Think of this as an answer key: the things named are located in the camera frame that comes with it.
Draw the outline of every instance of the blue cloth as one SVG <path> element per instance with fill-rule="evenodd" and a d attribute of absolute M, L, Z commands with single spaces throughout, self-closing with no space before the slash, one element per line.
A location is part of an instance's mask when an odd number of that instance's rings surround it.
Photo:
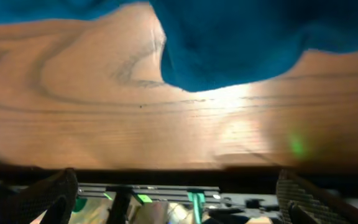
<path fill-rule="evenodd" d="M 167 35 L 165 82 L 202 91 L 280 75 L 302 52 L 358 52 L 358 0 L 150 0 Z M 91 20 L 114 0 L 0 0 L 0 24 Z"/>

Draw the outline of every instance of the black plastic part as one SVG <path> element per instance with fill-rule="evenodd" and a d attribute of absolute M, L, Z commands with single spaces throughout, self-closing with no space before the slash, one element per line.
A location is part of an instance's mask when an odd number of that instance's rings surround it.
<path fill-rule="evenodd" d="M 227 202 L 231 202 L 231 198 L 229 198 L 229 197 L 224 197 L 223 199 L 225 201 L 227 201 Z M 225 203 L 224 206 L 226 206 L 227 208 L 230 208 L 230 207 L 232 207 L 232 204 L 231 203 Z"/>
<path fill-rule="evenodd" d="M 243 224 L 249 221 L 248 217 L 244 217 L 240 215 L 212 214 L 210 217 L 214 221 L 217 221 L 216 223 L 224 223 L 224 224 Z"/>
<path fill-rule="evenodd" d="M 261 201 L 263 201 L 263 199 L 248 199 L 246 200 L 246 208 L 259 209 L 262 207 L 260 205 Z"/>
<path fill-rule="evenodd" d="M 280 211 L 280 207 L 278 205 L 263 205 L 262 208 L 264 209 L 265 212 Z"/>
<path fill-rule="evenodd" d="M 214 214 L 225 214 L 225 215 L 232 215 L 236 213 L 244 212 L 244 209 L 240 208 L 215 208 L 208 211 L 209 216 Z"/>
<path fill-rule="evenodd" d="M 299 206 L 292 203 L 288 208 L 292 224 L 317 224 L 306 212 Z"/>
<path fill-rule="evenodd" d="M 127 221 L 127 211 L 131 202 L 132 190 L 127 188 L 115 189 L 116 196 L 112 207 L 109 210 L 109 218 L 106 224 L 125 224 Z"/>

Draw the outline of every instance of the wooden board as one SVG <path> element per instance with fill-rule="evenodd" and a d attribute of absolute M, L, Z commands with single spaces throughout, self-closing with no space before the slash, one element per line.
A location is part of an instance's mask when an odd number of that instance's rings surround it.
<path fill-rule="evenodd" d="M 358 54 L 304 54 L 271 80 L 165 85 L 146 4 L 99 21 L 0 26 L 0 161 L 59 169 L 358 166 Z"/>

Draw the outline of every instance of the mesh panel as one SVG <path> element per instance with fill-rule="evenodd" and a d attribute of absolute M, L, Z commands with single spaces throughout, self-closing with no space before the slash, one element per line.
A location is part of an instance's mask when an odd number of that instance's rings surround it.
<path fill-rule="evenodd" d="M 291 203 L 298 205 L 311 218 L 316 220 L 317 223 L 349 223 L 345 218 L 318 200 L 318 198 L 300 187 L 295 181 L 288 179 L 285 171 L 280 174 L 277 182 L 277 198 L 285 224 L 293 224 L 288 212 Z"/>
<path fill-rule="evenodd" d="M 77 190 L 74 171 L 64 170 L 19 194 L 0 199 L 0 223 L 28 224 L 46 210 L 41 223 L 68 223 Z"/>

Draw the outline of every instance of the black mesh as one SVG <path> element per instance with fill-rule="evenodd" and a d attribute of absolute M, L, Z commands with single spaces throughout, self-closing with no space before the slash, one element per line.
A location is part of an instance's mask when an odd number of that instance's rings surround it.
<path fill-rule="evenodd" d="M 287 170 L 280 173 L 277 198 L 286 224 L 358 224 L 358 209 Z"/>
<path fill-rule="evenodd" d="M 48 210 L 42 224 L 66 224 L 70 220 L 77 191 L 75 173 L 66 169 L 18 194 L 0 194 L 0 223 L 28 224 Z"/>

